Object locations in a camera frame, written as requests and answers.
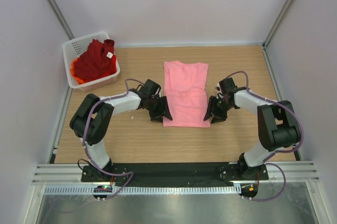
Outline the pink t shirt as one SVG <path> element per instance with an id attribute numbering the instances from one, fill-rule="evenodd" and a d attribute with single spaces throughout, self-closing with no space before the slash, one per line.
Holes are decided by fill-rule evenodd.
<path id="1" fill-rule="evenodd" d="M 172 119 L 163 119 L 164 127 L 209 128 L 204 120 L 208 99 L 205 90 L 207 63 L 164 62 L 164 95 Z"/>

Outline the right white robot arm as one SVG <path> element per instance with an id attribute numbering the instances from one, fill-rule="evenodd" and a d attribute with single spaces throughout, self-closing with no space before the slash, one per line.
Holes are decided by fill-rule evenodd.
<path id="1" fill-rule="evenodd" d="M 209 98 L 204 120 L 224 122 L 230 109 L 244 108 L 257 116 L 258 142 L 242 153 L 234 165 L 220 166 L 220 177 L 253 180 L 276 153 L 301 141 L 302 132 L 291 102 L 262 98 L 248 87 L 238 87 L 231 77 L 216 86 L 217 94 Z"/>

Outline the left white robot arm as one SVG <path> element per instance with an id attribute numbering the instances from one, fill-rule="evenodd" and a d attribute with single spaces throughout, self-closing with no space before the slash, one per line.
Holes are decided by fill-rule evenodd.
<path id="1" fill-rule="evenodd" d="M 105 182 L 117 177 L 104 144 L 112 116 L 145 109 L 151 121 L 173 120 L 167 97 L 161 95 L 161 86 L 150 79 L 137 83 L 138 87 L 127 87 L 120 95 L 99 97 L 88 94 L 73 115 L 70 128 L 80 139 L 88 157 L 88 165 L 82 168 L 82 181 Z"/>

